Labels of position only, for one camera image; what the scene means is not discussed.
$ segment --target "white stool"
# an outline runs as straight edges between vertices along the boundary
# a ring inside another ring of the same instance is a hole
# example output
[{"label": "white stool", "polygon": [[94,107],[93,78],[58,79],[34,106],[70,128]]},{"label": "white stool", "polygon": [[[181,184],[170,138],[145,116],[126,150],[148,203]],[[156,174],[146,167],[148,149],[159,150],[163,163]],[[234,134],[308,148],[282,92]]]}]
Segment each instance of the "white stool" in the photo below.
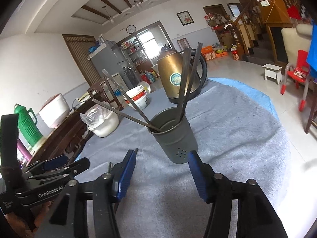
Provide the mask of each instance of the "white stool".
[{"label": "white stool", "polygon": [[267,77],[276,79],[276,84],[279,85],[280,82],[283,81],[282,67],[273,65],[273,64],[266,64],[262,66],[264,68],[264,79],[267,80]]}]

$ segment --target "wall clock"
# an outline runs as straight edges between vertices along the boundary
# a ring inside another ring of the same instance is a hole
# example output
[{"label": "wall clock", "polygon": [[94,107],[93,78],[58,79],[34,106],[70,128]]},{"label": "wall clock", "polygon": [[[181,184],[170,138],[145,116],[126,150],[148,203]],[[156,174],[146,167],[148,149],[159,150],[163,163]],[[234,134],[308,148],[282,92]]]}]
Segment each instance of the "wall clock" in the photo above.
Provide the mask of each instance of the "wall clock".
[{"label": "wall clock", "polygon": [[137,30],[137,27],[134,26],[134,25],[129,25],[129,26],[126,27],[126,31],[127,31],[129,34],[133,34],[136,30]]}]

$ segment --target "ceiling light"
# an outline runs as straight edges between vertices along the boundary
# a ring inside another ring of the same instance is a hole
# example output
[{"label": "ceiling light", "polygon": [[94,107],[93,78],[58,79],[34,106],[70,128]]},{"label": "ceiling light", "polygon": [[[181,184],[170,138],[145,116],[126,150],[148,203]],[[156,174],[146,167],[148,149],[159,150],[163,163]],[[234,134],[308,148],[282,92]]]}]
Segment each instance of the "ceiling light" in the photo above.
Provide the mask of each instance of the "ceiling light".
[{"label": "ceiling light", "polygon": [[134,5],[135,5],[139,10],[142,9],[141,3],[138,2],[138,1],[136,1],[136,0],[134,0]]},{"label": "ceiling light", "polygon": [[114,19],[113,19],[113,17],[109,14],[109,12],[107,11],[107,9],[106,9],[106,6],[103,6],[102,7],[103,9],[105,9],[105,11],[107,12],[107,16],[109,17],[109,21],[111,22],[111,23],[115,23],[115,21],[114,21]]}]

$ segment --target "red chair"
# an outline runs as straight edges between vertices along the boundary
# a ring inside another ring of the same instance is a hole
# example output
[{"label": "red chair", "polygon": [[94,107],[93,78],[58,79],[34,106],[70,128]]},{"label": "red chair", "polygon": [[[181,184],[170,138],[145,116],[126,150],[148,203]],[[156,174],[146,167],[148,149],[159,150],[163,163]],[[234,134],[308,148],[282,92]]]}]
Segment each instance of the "red chair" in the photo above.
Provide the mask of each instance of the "red chair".
[{"label": "red chair", "polygon": [[295,81],[296,88],[299,89],[299,83],[305,83],[304,94],[299,105],[299,110],[303,111],[306,103],[306,97],[308,93],[308,85],[311,77],[309,75],[310,65],[306,62],[308,52],[303,50],[298,50],[297,64],[294,69],[294,65],[288,63],[285,68],[284,80],[281,89],[281,94],[283,95],[286,89],[287,77],[291,77]]}]

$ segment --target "tiled floor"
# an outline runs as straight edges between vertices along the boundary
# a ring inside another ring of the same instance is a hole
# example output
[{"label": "tiled floor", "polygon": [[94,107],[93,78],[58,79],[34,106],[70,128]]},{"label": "tiled floor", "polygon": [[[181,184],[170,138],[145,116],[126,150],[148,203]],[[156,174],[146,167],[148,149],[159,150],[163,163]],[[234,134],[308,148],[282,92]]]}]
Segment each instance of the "tiled floor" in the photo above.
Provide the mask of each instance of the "tiled floor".
[{"label": "tiled floor", "polygon": [[234,61],[231,57],[208,61],[208,77],[230,78],[243,82],[268,95],[278,113],[280,121],[291,141],[292,172],[287,195],[276,211],[281,218],[289,238],[303,238],[317,218],[317,130],[311,127],[310,133],[304,126],[310,113],[312,92],[308,94],[303,112],[298,105],[303,94],[295,84],[288,81],[286,92],[280,94],[281,85],[275,80],[264,80],[261,66]]}]

